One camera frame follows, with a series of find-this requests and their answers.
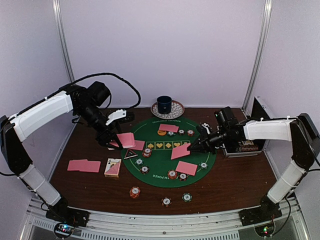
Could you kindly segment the red backed card deck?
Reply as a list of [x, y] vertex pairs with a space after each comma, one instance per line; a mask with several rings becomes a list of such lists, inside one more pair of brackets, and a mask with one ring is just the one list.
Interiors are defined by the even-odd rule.
[[132, 132], [119, 133], [116, 136], [118, 137], [118, 140], [121, 143], [122, 147], [120, 147], [115, 140], [112, 140], [109, 143], [109, 147], [108, 147], [109, 150], [123, 150], [123, 149], [129, 149], [136, 146], [135, 137]]

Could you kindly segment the black triangular all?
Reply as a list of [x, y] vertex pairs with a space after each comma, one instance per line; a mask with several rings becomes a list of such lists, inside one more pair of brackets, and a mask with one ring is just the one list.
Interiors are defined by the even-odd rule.
[[134, 152], [132, 149], [128, 149], [123, 157], [124, 160], [131, 159], [137, 157], [138, 154]]

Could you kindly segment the red card pulled from deck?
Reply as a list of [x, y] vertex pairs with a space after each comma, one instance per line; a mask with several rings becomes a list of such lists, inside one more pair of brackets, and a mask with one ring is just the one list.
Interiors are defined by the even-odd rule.
[[142, 151], [145, 147], [145, 141], [135, 140], [135, 146], [131, 147], [132, 150]]

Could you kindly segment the dealt red card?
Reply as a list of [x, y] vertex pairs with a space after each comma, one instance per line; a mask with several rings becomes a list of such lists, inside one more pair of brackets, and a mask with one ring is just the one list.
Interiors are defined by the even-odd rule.
[[82, 171], [85, 169], [87, 162], [87, 159], [70, 160], [67, 171]]
[[100, 161], [85, 161], [79, 167], [79, 171], [86, 173], [98, 173], [100, 171], [100, 166]]

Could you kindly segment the red 5 chip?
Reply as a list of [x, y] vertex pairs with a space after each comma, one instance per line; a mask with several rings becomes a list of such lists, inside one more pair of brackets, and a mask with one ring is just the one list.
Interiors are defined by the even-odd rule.
[[177, 178], [178, 173], [175, 170], [169, 170], [167, 176], [169, 179], [174, 180]]
[[188, 135], [189, 137], [194, 136], [194, 134], [195, 134], [195, 131], [192, 130], [192, 129], [189, 129], [189, 130], [187, 131], [187, 135]]
[[142, 152], [142, 156], [148, 158], [152, 155], [152, 150], [150, 148], [145, 148]]

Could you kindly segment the orange big blind button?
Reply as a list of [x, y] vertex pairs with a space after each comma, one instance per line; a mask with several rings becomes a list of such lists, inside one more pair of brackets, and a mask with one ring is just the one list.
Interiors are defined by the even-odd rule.
[[165, 135], [167, 134], [167, 132], [166, 132], [165, 130], [158, 130], [158, 131], [157, 131], [157, 134], [158, 134], [159, 136], [165, 136]]

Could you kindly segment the red orange chip stack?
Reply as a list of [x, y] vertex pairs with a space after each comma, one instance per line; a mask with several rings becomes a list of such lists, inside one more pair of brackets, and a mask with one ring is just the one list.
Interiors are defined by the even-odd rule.
[[136, 199], [140, 196], [141, 190], [138, 186], [133, 186], [129, 191], [129, 196]]

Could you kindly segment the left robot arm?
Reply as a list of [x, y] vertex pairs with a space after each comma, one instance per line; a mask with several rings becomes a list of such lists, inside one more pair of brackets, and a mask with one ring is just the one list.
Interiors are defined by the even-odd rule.
[[109, 115], [100, 110], [102, 103], [111, 96], [110, 90], [102, 82], [95, 81], [89, 87], [77, 84], [63, 86], [57, 92], [47, 96], [25, 110], [0, 119], [0, 148], [11, 172], [29, 186], [42, 200], [52, 208], [52, 213], [61, 222], [72, 218], [72, 211], [66, 207], [66, 201], [34, 166], [23, 146], [23, 142], [35, 131], [52, 120], [72, 113], [83, 118], [96, 133], [100, 146], [123, 149], [114, 130], [120, 130], [120, 124], [134, 120], [134, 113], [127, 109], [118, 109]]

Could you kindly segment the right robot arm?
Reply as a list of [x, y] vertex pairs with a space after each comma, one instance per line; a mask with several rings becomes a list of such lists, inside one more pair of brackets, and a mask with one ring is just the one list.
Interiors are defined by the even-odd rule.
[[240, 141], [274, 140], [291, 143], [292, 157], [289, 165], [261, 199], [261, 206], [256, 210], [259, 220], [268, 220], [276, 212], [275, 205], [290, 194], [317, 161], [320, 153], [319, 131], [307, 113], [239, 122], [228, 106], [215, 112], [214, 116], [218, 130], [212, 131], [207, 123], [198, 125], [196, 129], [199, 135], [188, 146], [188, 151], [214, 153], [215, 149], [223, 144]]

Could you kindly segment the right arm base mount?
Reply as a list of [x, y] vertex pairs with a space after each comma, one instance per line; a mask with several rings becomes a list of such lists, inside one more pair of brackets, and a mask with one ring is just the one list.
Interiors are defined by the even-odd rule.
[[242, 226], [253, 226], [255, 233], [262, 238], [273, 235], [276, 229], [275, 219], [283, 215], [278, 209], [271, 213], [262, 213], [261, 207], [243, 209], [238, 214]]

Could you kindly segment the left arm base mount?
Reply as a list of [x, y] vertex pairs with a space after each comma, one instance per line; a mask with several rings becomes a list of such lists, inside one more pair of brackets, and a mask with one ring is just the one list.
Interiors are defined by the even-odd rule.
[[49, 209], [45, 217], [57, 222], [53, 227], [53, 233], [60, 239], [66, 239], [74, 233], [76, 228], [87, 226], [90, 213], [85, 210], [68, 208], [66, 214], [58, 215]]

